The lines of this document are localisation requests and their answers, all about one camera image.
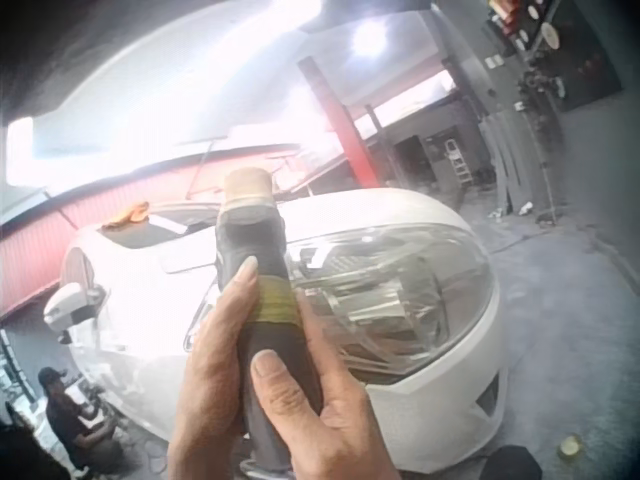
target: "person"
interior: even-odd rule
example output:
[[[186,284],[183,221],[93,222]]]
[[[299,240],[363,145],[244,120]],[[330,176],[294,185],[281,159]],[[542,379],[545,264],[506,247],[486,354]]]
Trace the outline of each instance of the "person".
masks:
[[[25,425],[15,410],[7,413],[12,422],[0,418],[0,472],[2,478],[12,480],[71,480],[69,472],[42,449],[33,436],[33,429]]]
[[[97,473],[114,473],[122,463],[122,447],[111,437],[116,428],[113,418],[87,427],[79,417],[95,420],[98,408],[89,412],[67,393],[60,372],[45,367],[38,373],[38,381],[48,398],[46,415],[51,430],[64,446],[69,459],[80,470],[89,467]]]
[[[242,433],[236,343],[258,300],[255,258],[245,261],[201,326],[187,360],[169,444],[169,478],[231,478],[230,455]],[[318,416],[272,350],[252,360],[260,405],[291,452],[298,480],[399,480],[364,387],[324,338],[304,294],[297,294],[309,352],[320,377]]]

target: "red wall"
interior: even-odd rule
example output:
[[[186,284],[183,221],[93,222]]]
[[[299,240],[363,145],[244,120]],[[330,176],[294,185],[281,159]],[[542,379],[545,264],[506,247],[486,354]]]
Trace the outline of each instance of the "red wall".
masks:
[[[219,197],[222,180],[236,168],[257,166],[276,171],[274,177],[283,188],[292,179],[304,176],[300,169],[292,171],[293,162],[284,153],[259,154],[229,160],[216,160],[203,165],[191,191],[194,200]],[[79,228],[102,223],[129,205],[147,200],[151,203],[185,199],[197,166],[180,167],[75,200],[62,211]],[[33,296],[55,285],[60,275],[63,256],[74,234],[73,227],[59,212],[46,214],[0,241],[0,317],[23,305]]]

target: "windshield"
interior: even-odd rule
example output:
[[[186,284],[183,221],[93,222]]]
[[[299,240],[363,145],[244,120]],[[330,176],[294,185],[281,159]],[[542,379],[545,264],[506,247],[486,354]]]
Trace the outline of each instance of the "windshield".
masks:
[[[118,229],[100,228],[112,242],[125,248],[147,248],[199,232],[216,224],[218,208],[179,208],[153,211],[142,223],[129,223]]]

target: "beige cap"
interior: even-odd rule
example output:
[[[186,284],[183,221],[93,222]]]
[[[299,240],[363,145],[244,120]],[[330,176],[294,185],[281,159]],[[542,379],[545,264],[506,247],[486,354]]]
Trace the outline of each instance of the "beige cap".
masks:
[[[250,198],[273,201],[271,174],[255,167],[234,170],[224,179],[224,197],[224,203]]]

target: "cap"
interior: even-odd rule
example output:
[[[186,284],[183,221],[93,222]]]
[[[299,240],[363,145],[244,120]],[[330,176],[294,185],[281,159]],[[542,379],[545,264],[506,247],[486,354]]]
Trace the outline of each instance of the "cap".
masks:
[[[60,380],[63,376],[63,373],[60,373],[51,367],[44,367],[38,372],[38,382],[40,382],[42,388],[46,390],[49,385],[56,380]]]
[[[224,179],[224,195],[225,202],[247,197],[273,199],[271,174],[255,167],[234,170]]]

